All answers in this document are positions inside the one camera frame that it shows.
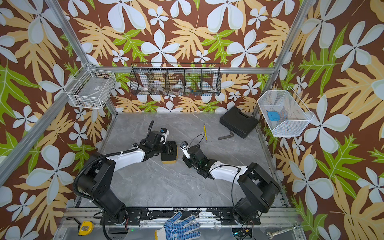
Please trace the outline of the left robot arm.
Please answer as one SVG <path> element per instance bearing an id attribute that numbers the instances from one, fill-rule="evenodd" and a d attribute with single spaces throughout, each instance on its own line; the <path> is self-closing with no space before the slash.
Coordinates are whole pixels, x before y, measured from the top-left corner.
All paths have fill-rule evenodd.
<path id="1" fill-rule="evenodd" d="M 97 155 L 90 159 L 73 182 L 74 193 L 95 203 L 103 211 L 103 218 L 115 224 L 127 219 L 126 205 L 111 190 L 117 170 L 142 163 L 166 152 L 169 130 L 148 130 L 146 138 L 133 148 L 111 154 Z"/>

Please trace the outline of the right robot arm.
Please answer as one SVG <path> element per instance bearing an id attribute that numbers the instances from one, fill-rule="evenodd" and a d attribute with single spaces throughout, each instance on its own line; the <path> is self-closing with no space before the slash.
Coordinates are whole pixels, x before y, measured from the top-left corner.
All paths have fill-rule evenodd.
<path id="1" fill-rule="evenodd" d="M 183 161 L 205 179 L 224 180 L 240 186 L 245 194 L 232 208 L 232 215 L 238 224 L 255 222 L 261 214 L 268 213 L 281 191 L 279 184 L 257 163 L 248 166 L 234 166 L 209 159 L 200 145 L 190 147 L 182 142 Z"/>

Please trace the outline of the grey allen wrench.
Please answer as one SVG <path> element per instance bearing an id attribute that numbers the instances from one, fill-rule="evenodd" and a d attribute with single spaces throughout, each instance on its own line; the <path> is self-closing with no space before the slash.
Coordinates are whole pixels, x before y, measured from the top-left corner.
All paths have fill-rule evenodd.
<path id="1" fill-rule="evenodd" d="M 230 131 L 229 135 L 218 137 L 218 140 L 225 140 L 225 139 L 229 139 L 229 138 L 233 138 L 233 137 L 234 137 L 234 133 L 232 131 Z"/>

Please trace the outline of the black plastic tool case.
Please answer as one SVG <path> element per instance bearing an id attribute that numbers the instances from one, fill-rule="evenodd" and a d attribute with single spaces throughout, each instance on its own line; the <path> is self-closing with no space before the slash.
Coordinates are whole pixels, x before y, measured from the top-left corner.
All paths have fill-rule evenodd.
<path id="1" fill-rule="evenodd" d="M 259 121 L 233 107 L 220 117 L 220 124 L 228 128 L 234 134 L 245 139 L 258 125 Z"/>

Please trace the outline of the blue dotted work glove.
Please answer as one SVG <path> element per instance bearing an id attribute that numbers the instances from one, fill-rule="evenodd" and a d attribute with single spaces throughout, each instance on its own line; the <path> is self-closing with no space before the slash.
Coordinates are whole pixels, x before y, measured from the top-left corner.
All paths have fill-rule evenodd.
<path id="1" fill-rule="evenodd" d="M 156 240 L 195 240 L 201 237 L 200 224 L 196 216 L 191 215 L 181 220 L 182 212 L 175 213 L 164 226 L 155 230 Z"/>

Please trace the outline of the blue object in basket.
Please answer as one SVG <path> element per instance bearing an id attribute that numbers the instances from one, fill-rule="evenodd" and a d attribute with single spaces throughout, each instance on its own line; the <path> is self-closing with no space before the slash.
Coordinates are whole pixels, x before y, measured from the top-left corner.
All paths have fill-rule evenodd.
<path id="1" fill-rule="evenodd" d="M 271 122 L 278 122 L 281 119 L 279 113 L 275 111 L 267 111 L 267 116 Z"/>

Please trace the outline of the yellow tape measure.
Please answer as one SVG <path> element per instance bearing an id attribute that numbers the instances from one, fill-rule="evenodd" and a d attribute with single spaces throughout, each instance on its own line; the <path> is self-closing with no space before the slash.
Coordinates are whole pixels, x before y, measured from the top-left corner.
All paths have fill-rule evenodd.
<path id="1" fill-rule="evenodd" d="M 79 224 L 78 235 L 87 236 L 94 230 L 94 223 L 91 221 L 83 221 Z"/>

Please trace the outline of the silver spanner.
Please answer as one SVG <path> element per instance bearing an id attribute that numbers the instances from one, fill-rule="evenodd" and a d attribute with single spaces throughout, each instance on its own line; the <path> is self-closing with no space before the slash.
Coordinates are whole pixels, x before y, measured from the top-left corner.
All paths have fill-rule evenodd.
<path id="1" fill-rule="evenodd" d="M 293 227 L 282 229 L 282 230 L 278 230 L 278 231 L 275 231 L 275 232 L 267 232 L 266 236 L 269 238 L 269 240 L 272 240 L 277 235 L 281 235 L 281 234 L 287 233 L 289 231 L 297 230 L 300 227 L 301 227 L 300 225 L 295 225 Z"/>

